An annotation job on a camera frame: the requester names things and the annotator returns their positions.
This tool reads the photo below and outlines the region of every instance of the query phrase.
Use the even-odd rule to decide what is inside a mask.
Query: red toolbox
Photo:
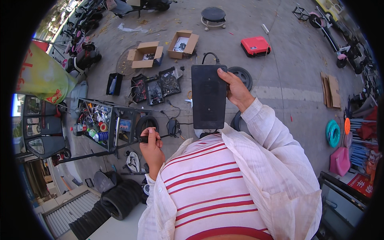
[[[261,36],[244,38],[241,40],[241,47],[249,58],[265,56],[271,52],[271,46]]]

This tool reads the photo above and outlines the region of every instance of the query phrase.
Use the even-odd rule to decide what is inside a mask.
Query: rolling stool
[[[212,22],[212,23],[222,23],[222,24],[219,24],[219,25],[215,25],[215,26],[210,26],[209,25],[209,22]],[[201,12],[201,23],[204,24],[205,26],[207,26],[205,28],[205,31],[209,31],[209,27],[222,27],[222,28],[225,28],[226,26],[224,25],[225,23],[225,12],[218,8],[218,7],[208,7],[206,9],[204,9],[202,12]]]

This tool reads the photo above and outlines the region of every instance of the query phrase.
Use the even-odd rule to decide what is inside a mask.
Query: pink scooter
[[[70,43],[68,43],[64,53],[69,54],[70,57],[75,57],[83,49],[92,51],[96,50],[96,47],[93,42],[89,41],[89,36],[85,36],[83,31],[77,31],[75,38]]]

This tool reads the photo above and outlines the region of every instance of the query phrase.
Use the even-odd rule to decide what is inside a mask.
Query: hand
[[[243,113],[253,103],[255,98],[238,76],[230,72],[226,73],[221,68],[217,69],[217,74],[221,79],[229,83],[230,90],[227,91],[227,98]]]
[[[149,176],[156,180],[160,168],[166,161],[166,157],[160,148],[163,147],[163,141],[160,140],[160,135],[155,131],[155,127],[144,129],[140,136],[148,136],[148,143],[140,143],[140,150],[144,159],[148,163]]]

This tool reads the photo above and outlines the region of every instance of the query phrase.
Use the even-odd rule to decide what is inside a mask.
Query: red and white striped shirt
[[[190,144],[161,172],[177,207],[174,239],[241,234],[272,239],[221,134]]]

